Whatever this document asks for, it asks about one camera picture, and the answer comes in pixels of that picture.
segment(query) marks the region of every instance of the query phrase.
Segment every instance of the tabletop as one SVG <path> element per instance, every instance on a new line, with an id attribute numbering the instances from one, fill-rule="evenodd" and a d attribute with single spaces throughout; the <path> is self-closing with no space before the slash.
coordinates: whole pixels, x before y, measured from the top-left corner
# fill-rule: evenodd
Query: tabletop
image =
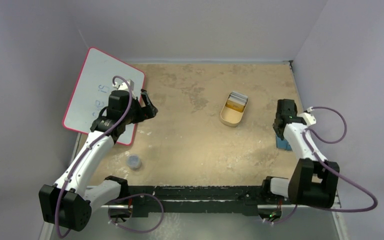
<path id="1" fill-rule="evenodd" d="M 158 114 L 138 124 L 132 145 L 110 150 L 89 185 L 110 175 L 153 186 L 261 185 L 266 176 L 291 177 L 297 160 L 276 148 L 272 128 L 278 99 L 293 99 L 302 111 L 289 64 L 133 66 L 145 73 Z M 219 120 L 231 91 L 248 96 L 237 127 Z M 80 146 L 85 141 L 82 135 Z M 140 157 L 140 169 L 127 167 L 130 154 Z"/>

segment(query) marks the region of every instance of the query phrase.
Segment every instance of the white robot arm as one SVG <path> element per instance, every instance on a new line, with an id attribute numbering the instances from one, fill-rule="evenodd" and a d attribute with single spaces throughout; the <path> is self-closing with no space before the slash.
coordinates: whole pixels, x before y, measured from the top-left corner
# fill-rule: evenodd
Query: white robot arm
<path id="1" fill-rule="evenodd" d="M 132 89 L 133 82 L 128 83 Z M 127 85 L 115 83 L 114 87 L 116 90 L 111 92 L 108 106 L 103 108 L 98 118 L 93 121 L 80 153 L 52 186 L 45 184 L 40 189 L 40 207 L 45 222 L 55 223 L 56 210 L 59 206 L 57 215 L 59 226 L 81 231 L 96 209 L 111 200 L 128 195 L 127 180 L 114 176 L 108 176 L 93 189 L 87 189 L 87 185 L 102 158 L 126 130 L 126 125 L 154 118 L 158 109 L 143 89 L 141 96 L 145 106 L 141 106 L 137 97 L 131 96 L 131 105 L 127 109 L 130 98 Z"/>
<path id="2" fill-rule="evenodd" d="M 273 128 L 279 138 L 288 141 L 298 164 L 291 179 L 269 176 L 264 181 L 269 185 L 269 191 L 272 194 L 288 198 L 293 204 L 330 208 L 335 199 L 338 177 L 326 171 L 314 153 L 317 153 L 324 163 L 337 172 L 339 172 L 339 166 L 336 162 L 327 160 L 313 142 L 310 132 L 306 131 L 315 123 L 316 118 L 309 112 L 297 115 L 297 106 L 293 100 L 278 100 Z M 313 151 L 304 141 L 303 133 L 313 147 Z M 321 183 L 312 182 L 314 175 L 322 179 Z"/>

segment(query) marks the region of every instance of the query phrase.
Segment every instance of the purple cable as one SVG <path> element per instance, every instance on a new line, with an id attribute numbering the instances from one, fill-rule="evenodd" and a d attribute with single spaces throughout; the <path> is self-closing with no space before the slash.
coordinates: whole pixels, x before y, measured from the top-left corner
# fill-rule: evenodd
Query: purple cable
<path id="1" fill-rule="evenodd" d="M 158 223 L 153 228 L 151 228 L 149 230 L 136 230 L 136 229 L 125 227 L 123 225 L 120 225 L 118 223 L 113 222 L 111 220 L 110 210 L 108 210 L 108 218 L 109 218 L 110 223 L 114 224 L 115 226 L 117 226 L 119 228 L 122 228 L 124 230 L 130 231 L 130 232 L 133 232 L 133 233 L 137 233 L 137 234 L 146 234 L 146 233 L 152 232 L 155 229 L 157 229 L 160 226 L 160 224 L 163 222 L 164 208 L 163 208 L 163 204 L 161 203 L 161 201 L 156 196 L 148 194 L 148 193 L 139 193 L 139 194 L 134 194 L 134 195 L 130 195 L 130 196 L 127 196 L 127 197 L 115 199 L 112 202 L 121 202 L 121 201 L 124 201 L 124 200 L 127 200 L 127 199 L 131 199 L 131 198 L 134 198 L 134 197 L 139 197 L 139 196 L 151 197 L 151 198 L 155 199 L 158 202 L 159 206 L 161 207 L 161 218 L 159 219 Z"/>
<path id="2" fill-rule="evenodd" d="M 365 208 L 356 208 L 356 209 L 331 209 L 331 208 L 323 208 L 323 207 L 315 207 L 315 208 L 316 209 L 320 209 L 320 210 L 330 211 L 330 212 L 339 212 L 339 213 L 361 213 L 361 212 L 367 212 L 367 211 L 371 211 L 371 210 L 375 209 L 378 206 L 378 199 L 375 197 L 375 195 L 373 193 L 371 193 L 369 190 L 367 190 L 364 187 L 362 187 L 361 185 L 359 185 L 356 182 L 354 182 L 353 180 L 349 179 L 348 177 L 346 177 L 346 176 L 340 174 L 339 172 L 333 170 L 326 163 L 324 163 L 323 160 L 319 157 L 319 155 L 314 151 L 314 147 L 310 144 L 310 142 L 307 139 L 306 132 L 310 131 L 310 132 L 312 132 L 316 136 L 316 138 L 318 138 L 323 143 L 327 143 L 327 144 L 339 143 L 340 141 L 342 141 L 342 139 L 344 139 L 345 135 L 347 134 L 347 122 L 345 121 L 344 116 L 342 116 L 342 114 L 339 113 L 337 110 L 332 109 L 330 107 L 315 106 L 312 109 L 326 109 L 326 110 L 330 110 L 332 112 L 335 112 L 342 119 L 344 129 L 343 129 L 342 137 L 340 139 L 336 140 L 336 141 L 326 141 L 326 140 L 322 139 L 313 129 L 311 129 L 311 128 L 305 129 L 305 131 L 302 132 L 302 138 L 304 138 L 304 141 L 307 144 L 308 148 L 310 148 L 310 150 L 313 152 L 315 158 L 323 166 L 323 168 L 327 169 L 333 175 L 335 175 L 338 178 L 344 180 L 345 182 L 351 184 L 352 186 L 356 187 L 357 189 L 359 189 L 363 193 L 367 194 L 369 197 L 371 197 L 371 199 L 373 199 L 373 204 L 371 206 L 365 207 Z"/>
<path id="3" fill-rule="evenodd" d="M 112 78 L 112 83 L 115 85 L 115 81 L 116 79 L 121 79 L 123 80 L 124 83 L 126 83 L 127 85 L 127 89 L 128 89 L 128 94 L 129 94 L 129 99 L 128 99 L 128 104 L 127 104 L 127 108 L 126 110 L 124 111 L 123 115 L 120 117 L 120 119 L 112 126 L 110 127 L 108 130 L 106 130 L 104 133 L 102 133 L 102 135 L 100 135 L 98 138 L 96 138 L 94 141 L 92 141 L 90 143 L 90 149 L 89 148 L 86 148 L 81 154 L 80 156 L 78 157 L 78 159 L 75 161 L 73 167 L 71 168 L 70 172 L 68 173 L 67 175 L 67 179 L 68 180 L 65 180 L 64 181 L 64 184 L 62 185 L 62 188 L 61 190 L 59 191 L 59 195 L 58 195 L 58 200 L 56 201 L 56 209 L 55 209 L 55 228 L 56 228 L 56 233 L 58 235 L 58 237 L 60 239 L 63 239 L 65 238 L 69 232 L 70 232 L 70 229 L 67 230 L 67 232 L 62 235 L 61 234 L 61 230 L 60 230 L 60 206 L 61 206 L 61 199 L 63 198 L 63 193 L 64 193 L 64 190 L 66 189 L 67 185 L 69 184 L 69 180 L 71 179 L 71 177 L 73 176 L 73 173 L 74 171 L 76 170 L 77 166 L 80 164 L 80 162 L 82 161 L 82 159 L 86 156 L 86 154 L 94 147 L 94 145 L 99 142 L 104 136 L 106 136 L 107 134 L 109 134 L 114 128 L 116 128 L 122 121 L 123 119 L 126 117 L 127 113 L 129 112 L 129 109 L 132 105 L 132 98 L 133 98 L 133 95 L 132 95 L 132 89 L 130 88 L 130 85 L 129 83 L 127 82 L 126 79 L 124 79 L 123 77 L 121 76 L 114 76 Z"/>

